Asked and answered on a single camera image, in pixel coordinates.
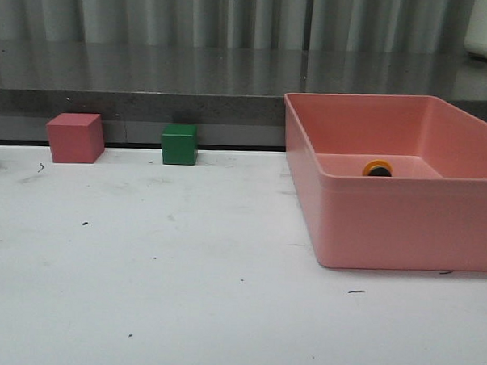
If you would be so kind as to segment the yellow push button switch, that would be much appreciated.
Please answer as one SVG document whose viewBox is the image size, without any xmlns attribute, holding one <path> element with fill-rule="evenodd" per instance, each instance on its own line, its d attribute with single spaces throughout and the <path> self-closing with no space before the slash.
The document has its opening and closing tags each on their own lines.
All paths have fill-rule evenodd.
<svg viewBox="0 0 487 365">
<path fill-rule="evenodd" d="M 365 165 L 362 175 L 364 177 L 391 177 L 393 175 L 393 168 L 387 161 L 375 159 Z"/>
</svg>

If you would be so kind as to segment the green cube block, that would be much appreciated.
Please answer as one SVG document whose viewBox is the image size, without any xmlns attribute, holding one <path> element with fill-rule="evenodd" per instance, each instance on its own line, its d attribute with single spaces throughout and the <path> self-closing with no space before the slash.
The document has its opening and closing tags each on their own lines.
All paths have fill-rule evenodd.
<svg viewBox="0 0 487 365">
<path fill-rule="evenodd" d="M 164 165 L 195 165 L 197 147 L 197 127 L 194 124 L 169 124 L 164 128 L 161 143 Z"/>
</svg>

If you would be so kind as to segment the grey stone counter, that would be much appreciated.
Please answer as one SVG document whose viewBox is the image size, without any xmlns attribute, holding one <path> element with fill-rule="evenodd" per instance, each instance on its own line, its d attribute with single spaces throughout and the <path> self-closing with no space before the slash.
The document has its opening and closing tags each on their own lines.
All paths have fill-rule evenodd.
<svg viewBox="0 0 487 365">
<path fill-rule="evenodd" d="M 487 121 L 487 61 L 460 55 L 0 40 L 0 143 L 41 145 L 97 113 L 110 146 L 194 124 L 207 149 L 280 151 L 286 93 L 427 94 Z"/>
</svg>

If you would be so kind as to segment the pink cube block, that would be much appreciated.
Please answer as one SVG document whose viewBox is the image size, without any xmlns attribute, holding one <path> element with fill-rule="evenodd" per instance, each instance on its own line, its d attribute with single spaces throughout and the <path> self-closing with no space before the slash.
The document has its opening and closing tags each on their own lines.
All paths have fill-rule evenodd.
<svg viewBox="0 0 487 365">
<path fill-rule="evenodd" d="M 61 113 L 46 123 L 54 163 L 86 163 L 98 160 L 105 150 L 100 114 Z"/>
</svg>

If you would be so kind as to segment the pink plastic bin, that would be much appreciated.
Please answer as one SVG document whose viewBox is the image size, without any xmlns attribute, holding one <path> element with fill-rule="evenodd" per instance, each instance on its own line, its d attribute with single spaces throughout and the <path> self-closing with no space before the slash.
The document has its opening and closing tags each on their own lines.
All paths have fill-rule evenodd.
<svg viewBox="0 0 487 365">
<path fill-rule="evenodd" d="M 286 94 L 289 169 L 328 268 L 487 271 L 487 123 L 434 96 Z M 391 177 L 364 177 L 383 159 Z"/>
</svg>

